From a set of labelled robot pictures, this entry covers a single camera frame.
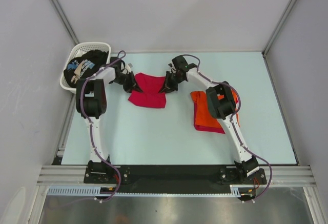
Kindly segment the red polo shirt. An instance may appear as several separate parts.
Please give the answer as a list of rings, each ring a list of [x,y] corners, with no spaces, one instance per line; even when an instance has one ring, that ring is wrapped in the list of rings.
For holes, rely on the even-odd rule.
[[[133,90],[128,98],[132,104],[144,107],[162,109],[166,106],[166,94],[160,93],[165,77],[150,76],[144,73],[135,75],[135,79],[142,92]]]

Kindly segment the orange t shirt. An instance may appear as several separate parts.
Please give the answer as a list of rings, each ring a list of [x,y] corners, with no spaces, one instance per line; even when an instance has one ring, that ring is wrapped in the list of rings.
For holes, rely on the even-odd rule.
[[[194,128],[197,131],[225,134],[218,120],[209,113],[206,93],[204,91],[192,91],[190,96],[194,104]]]

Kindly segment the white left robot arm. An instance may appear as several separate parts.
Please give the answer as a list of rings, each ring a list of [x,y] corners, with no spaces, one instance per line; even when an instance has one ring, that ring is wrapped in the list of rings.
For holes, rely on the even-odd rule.
[[[87,78],[82,78],[76,86],[76,110],[84,119],[90,138],[90,159],[84,183],[105,184],[119,181],[121,174],[110,162],[109,147],[106,142],[104,114],[107,110],[106,85],[117,83],[127,93],[141,92],[131,67],[122,57],[111,57],[110,62]]]

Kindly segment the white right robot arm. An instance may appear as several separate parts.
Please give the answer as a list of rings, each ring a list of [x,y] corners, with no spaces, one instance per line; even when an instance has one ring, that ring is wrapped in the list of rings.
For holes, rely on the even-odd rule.
[[[160,92],[171,93],[178,90],[178,85],[183,82],[192,82],[205,88],[206,101],[209,114],[216,119],[223,128],[230,143],[234,145],[237,168],[236,177],[248,184],[259,171],[256,156],[250,151],[239,128],[237,113],[241,108],[241,101],[235,102],[233,93],[237,91],[228,82],[216,82],[206,77],[199,71],[200,64],[188,63],[187,55],[179,55],[169,64],[171,70],[166,72],[165,81]]]

